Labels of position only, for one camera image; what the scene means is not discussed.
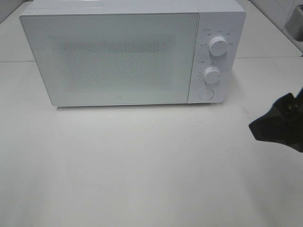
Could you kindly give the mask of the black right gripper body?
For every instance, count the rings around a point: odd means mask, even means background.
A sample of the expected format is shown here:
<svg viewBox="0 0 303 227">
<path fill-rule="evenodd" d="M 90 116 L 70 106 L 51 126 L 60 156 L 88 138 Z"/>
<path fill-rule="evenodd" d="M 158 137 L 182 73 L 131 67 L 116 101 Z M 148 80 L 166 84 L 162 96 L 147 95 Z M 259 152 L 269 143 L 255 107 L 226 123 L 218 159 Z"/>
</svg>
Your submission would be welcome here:
<svg viewBox="0 0 303 227">
<path fill-rule="evenodd" d="M 303 92 L 288 93 L 276 100 L 270 110 L 249 124 L 259 141 L 286 145 L 303 151 Z"/>
</svg>

